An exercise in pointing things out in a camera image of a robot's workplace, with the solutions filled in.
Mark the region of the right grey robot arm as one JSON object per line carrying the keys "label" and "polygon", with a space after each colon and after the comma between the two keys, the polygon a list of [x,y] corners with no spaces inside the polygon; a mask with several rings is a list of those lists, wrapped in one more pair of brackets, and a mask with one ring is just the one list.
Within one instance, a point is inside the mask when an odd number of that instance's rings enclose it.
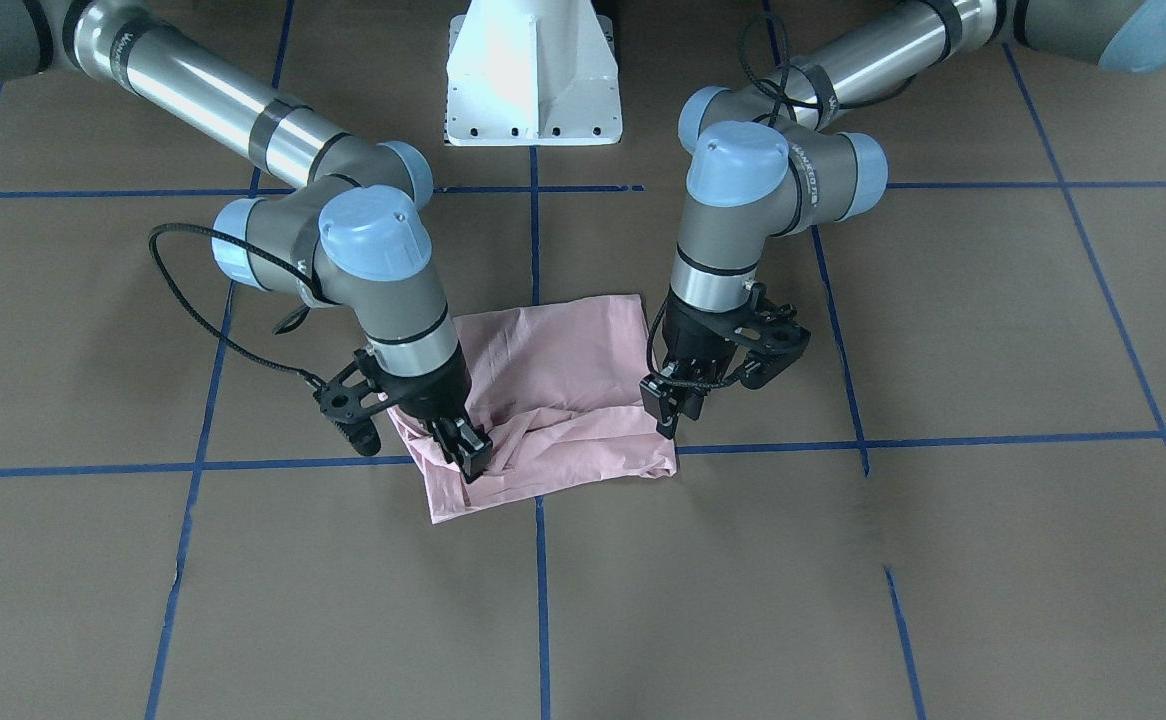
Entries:
{"label": "right grey robot arm", "polygon": [[493,446],[468,413],[468,363],[420,219],[433,177],[419,151],[351,135],[187,37],[145,1],[0,1],[0,85],[57,67],[153,102],[290,188],[278,200],[232,201],[211,228],[154,228],[148,246],[166,281],[159,242],[199,235],[231,281],[301,300],[278,333],[315,307],[346,307],[365,343],[333,377],[250,359],[312,387],[323,415],[360,455],[379,452],[375,415],[396,408],[422,424],[461,478],[482,477]]}

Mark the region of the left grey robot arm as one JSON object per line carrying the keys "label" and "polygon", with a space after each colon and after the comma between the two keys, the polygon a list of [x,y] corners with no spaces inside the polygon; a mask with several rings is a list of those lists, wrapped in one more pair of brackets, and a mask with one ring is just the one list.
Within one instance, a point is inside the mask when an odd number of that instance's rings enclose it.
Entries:
{"label": "left grey robot arm", "polygon": [[765,387],[801,359],[810,333],[767,296],[757,270],[771,238],[879,204],[888,158],[863,133],[827,132],[848,111],[894,99],[926,69],[1003,36],[1109,72],[1166,65],[1166,1],[898,1],[870,23],[746,88],[701,88],[677,118],[691,155],[669,291],[651,336],[644,410],[675,436],[715,389]]}

